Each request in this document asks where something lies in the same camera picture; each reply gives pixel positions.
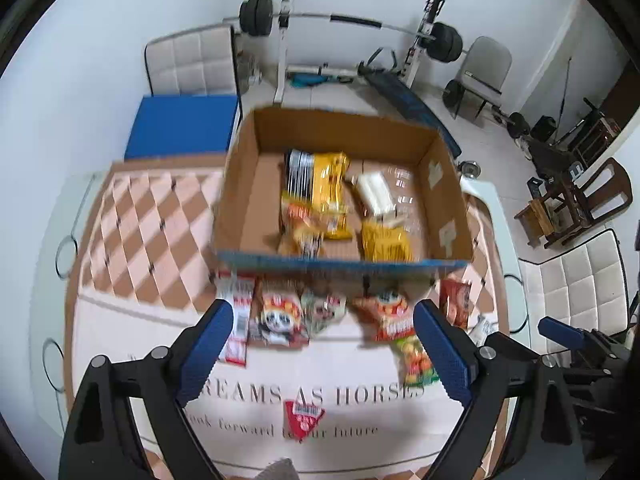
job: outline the panda face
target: panda face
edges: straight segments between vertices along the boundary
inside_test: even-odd
[[[291,316],[286,312],[272,310],[264,317],[264,323],[271,332],[279,334],[291,332],[293,329]]]

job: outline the wooden stool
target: wooden stool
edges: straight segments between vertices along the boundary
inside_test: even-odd
[[[527,238],[529,238],[528,244],[532,247],[541,236],[546,237],[555,232],[554,225],[551,223],[545,205],[540,198],[534,198],[514,218],[520,220],[527,233]]]

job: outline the barcode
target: barcode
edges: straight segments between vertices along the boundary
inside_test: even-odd
[[[318,408],[312,404],[305,406],[304,404],[298,404],[297,402],[293,404],[293,414],[294,415],[308,415],[317,418],[322,408]]]
[[[246,335],[249,325],[249,315],[246,312],[238,312],[238,318],[236,320],[236,336]]]

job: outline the tile floor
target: tile floor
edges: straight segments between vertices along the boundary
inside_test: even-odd
[[[527,235],[518,220],[513,217],[524,209],[531,199],[527,180],[536,176],[533,164],[528,161],[516,146],[506,129],[495,123],[486,107],[475,121],[476,103],[463,104],[457,119],[444,107],[440,96],[442,90],[418,90],[420,97],[440,118],[462,148],[461,160],[474,160],[481,169],[480,180],[488,180],[497,189],[507,217],[511,237],[518,257],[534,263],[540,263],[565,252],[569,247],[544,249],[528,245]],[[244,113],[252,108],[271,104],[274,87],[267,81],[253,86],[242,96]],[[287,86],[284,92],[283,106],[296,108],[328,108],[357,114],[380,114],[399,117],[397,112],[372,88],[365,84],[325,83],[314,88],[293,88]],[[574,240],[571,245],[595,235],[600,229],[594,229],[587,235]]]

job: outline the barbell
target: barbell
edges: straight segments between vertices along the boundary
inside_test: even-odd
[[[319,18],[330,22],[351,23],[352,25],[386,28],[402,32],[410,36],[417,36],[420,46],[427,51],[428,56],[444,63],[457,60],[462,53],[462,37],[455,28],[442,22],[434,23],[430,34],[424,34],[415,30],[389,25],[379,20],[350,16],[348,14],[319,14],[316,12],[274,13],[273,0],[245,0],[240,5],[237,19],[240,21],[240,29],[243,32],[249,36],[261,37],[270,35],[274,18]]]

